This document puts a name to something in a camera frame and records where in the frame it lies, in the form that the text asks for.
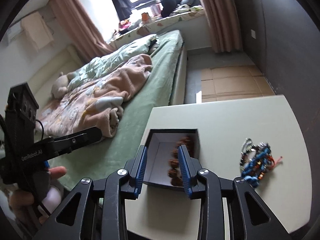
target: triangular cutout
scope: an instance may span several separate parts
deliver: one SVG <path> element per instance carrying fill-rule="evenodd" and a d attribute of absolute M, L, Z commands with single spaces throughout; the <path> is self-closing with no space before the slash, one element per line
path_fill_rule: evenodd
<path fill-rule="evenodd" d="M 246 192 L 244 195 L 248 205 L 251 223 L 254 226 L 257 226 L 257 225 L 269 222 L 268 215 L 264 212 L 264 210 L 260 207 L 260 205 L 255 201 L 252 195 L 249 192 Z"/>
<path fill-rule="evenodd" d="M 57 216 L 56 221 L 58 223 L 73 226 L 73 224 L 75 223 L 80 198 L 81 193 L 76 193 L 73 198 L 70 199 L 65 208 Z"/>

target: peach fleece blanket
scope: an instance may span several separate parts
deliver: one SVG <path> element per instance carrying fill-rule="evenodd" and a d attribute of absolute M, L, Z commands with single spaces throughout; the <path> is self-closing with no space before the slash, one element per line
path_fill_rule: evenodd
<path fill-rule="evenodd" d="M 64 136 L 97 126 L 103 136 L 113 137 L 124 112 L 121 104 L 139 92 L 151 68 L 150 56 L 141 54 L 109 75 L 67 93 L 61 101 L 50 101 L 38 115 L 44 133 Z M 41 131 L 39 123 L 36 128 Z"/>

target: screw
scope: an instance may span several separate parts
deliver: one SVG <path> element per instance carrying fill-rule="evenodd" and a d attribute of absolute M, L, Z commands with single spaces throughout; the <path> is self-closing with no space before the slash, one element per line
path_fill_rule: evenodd
<path fill-rule="evenodd" d="M 126 175 L 127 174 L 127 170 L 125 169 L 119 169 L 117 172 L 119 175 Z"/>
<path fill-rule="evenodd" d="M 83 178 L 83 179 L 81 179 L 81 183 L 84 184 L 84 185 L 88 184 L 90 181 L 91 181 L 90 178 Z"/>
<path fill-rule="evenodd" d="M 209 173 L 209 171 L 207 169 L 201 169 L 201 170 L 199 170 L 199 173 L 201 175 L 207 175 Z"/>
<path fill-rule="evenodd" d="M 244 180 L 244 178 L 237 177 L 237 178 L 236 178 L 236 182 L 242 184 L 242 183 L 245 182 L 245 180 Z"/>

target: tabletop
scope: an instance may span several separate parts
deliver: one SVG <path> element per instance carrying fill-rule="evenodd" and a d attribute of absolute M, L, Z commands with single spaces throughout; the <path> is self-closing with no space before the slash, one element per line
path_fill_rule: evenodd
<path fill-rule="evenodd" d="M 256 189 L 291 233 L 305 225 L 311 209 L 311 170 L 298 122 L 284 96 L 248 98 L 152 109 L 141 144 L 150 129 L 198 129 L 199 161 L 219 177 L 240 176 L 245 138 L 268 142 L 272 156 L 283 161 L 265 175 Z M 200 200 L 183 192 L 143 185 L 138 200 L 126 200 L 128 230 L 153 239 L 197 239 Z M 226 239 L 229 239 L 225 207 Z"/>

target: pink curtain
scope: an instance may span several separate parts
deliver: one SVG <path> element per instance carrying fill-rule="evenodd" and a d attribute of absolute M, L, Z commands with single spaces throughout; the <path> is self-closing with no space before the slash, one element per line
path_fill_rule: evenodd
<path fill-rule="evenodd" d="M 87 62 L 115 51 L 104 41 L 80 0 L 50 0 L 49 5 L 57 21 Z"/>
<path fill-rule="evenodd" d="M 239 19 L 234 0 L 201 0 L 207 15 L 215 52 L 242 49 Z"/>

